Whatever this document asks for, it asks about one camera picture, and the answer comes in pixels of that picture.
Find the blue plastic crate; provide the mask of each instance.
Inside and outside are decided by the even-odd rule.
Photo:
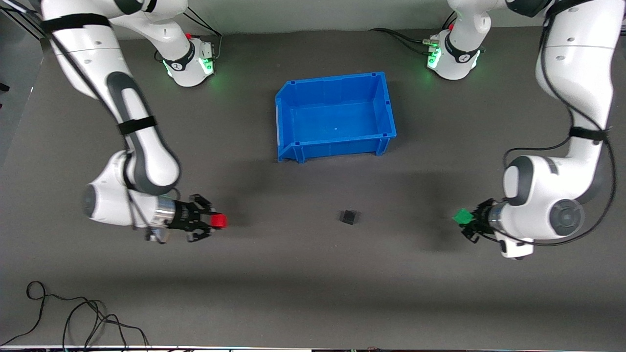
[[[278,161],[382,155],[396,136],[383,72],[287,82],[276,94]]]

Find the gray tabletop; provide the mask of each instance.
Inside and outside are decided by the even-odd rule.
[[[425,38],[429,31],[410,33]],[[535,82],[539,28],[494,29],[462,81],[382,33],[227,36],[217,74],[180,88],[147,41],[123,51],[201,193],[232,226],[188,244],[99,224],[83,186],[121,148],[99,106],[74,91],[49,51],[0,178],[2,340],[27,330],[30,280],[102,299],[153,344],[422,349],[626,349],[624,182],[588,238],[524,261],[469,243],[451,219],[501,197],[501,156],[567,134],[564,107]],[[274,95],[288,80],[384,71],[398,129],[387,154],[277,163]],[[613,142],[626,168],[626,65],[613,65]],[[564,155],[565,150],[555,152]],[[588,204],[600,212],[606,192]],[[358,224],[339,212],[361,213]],[[49,302],[19,344],[58,344],[73,304]],[[71,325],[84,340],[92,317]],[[138,336],[131,342],[140,343]],[[118,344],[108,328],[101,344]]]

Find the black object on floor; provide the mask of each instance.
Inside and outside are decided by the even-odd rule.
[[[348,225],[354,225],[356,222],[356,212],[353,210],[346,210],[341,215],[341,222],[345,222]]]

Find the gray wall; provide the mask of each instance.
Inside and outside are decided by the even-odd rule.
[[[450,13],[444,0],[189,0],[189,5],[224,34],[437,28]],[[496,27],[541,24],[506,9],[492,11],[491,16]],[[186,32],[207,33],[183,16],[176,20]],[[117,30],[121,39],[139,38],[129,30]]]

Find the white robotic arm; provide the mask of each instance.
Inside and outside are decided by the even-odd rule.
[[[548,5],[545,0],[508,1],[510,8],[532,15]],[[564,102],[572,115],[569,153],[565,158],[514,159],[505,171],[504,201],[488,200],[471,215],[461,211],[455,218],[469,239],[494,234],[502,255],[512,259],[531,254],[534,246],[554,245],[535,240],[564,239],[583,225],[581,203],[589,198],[602,145],[607,142],[613,98],[610,69],[624,0],[563,0],[546,9],[536,76],[540,86]]]
[[[199,195],[189,203],[164,196],[175,188],[180,164],[132,78],[109,19],[145,35],[170,76],[193,86],[213,73],[212,49],[168,20],[186,8],[186,0],[41,1],[41,25],[63,72],[78,91],[101,100],[125,140],[126,150],[114,154],[87,186],[85,214],[106,224],[146,227],[146,239],[159,243],[167,239],[165,229],[185,230],[189,242],[198,241],[225,227],[226,218]]]

